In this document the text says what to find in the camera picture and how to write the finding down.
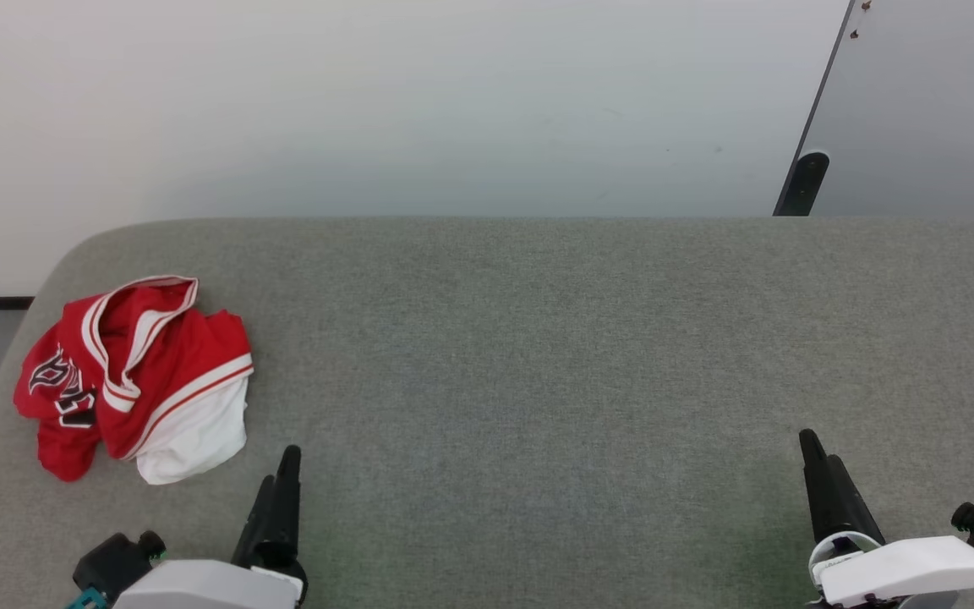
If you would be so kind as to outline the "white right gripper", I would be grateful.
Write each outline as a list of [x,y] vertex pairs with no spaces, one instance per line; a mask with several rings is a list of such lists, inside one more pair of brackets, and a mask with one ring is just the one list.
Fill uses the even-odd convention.
[[813,608],[951,608],[974,590],[974,547],[955,536],[886,540],[838,455],[812,429],[797,435],[809,523]]

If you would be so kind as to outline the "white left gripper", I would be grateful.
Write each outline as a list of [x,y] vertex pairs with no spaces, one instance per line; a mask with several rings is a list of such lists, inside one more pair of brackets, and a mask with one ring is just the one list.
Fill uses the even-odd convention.
[[[283,450],[276,473],[255,495],[232,563],[208,559],[159,563],[119,595],[115,608],[298,608],[305,577],[274,570],[298,566],[300,532],[299,446]],[[251,567],[256,545],[264,567]]]

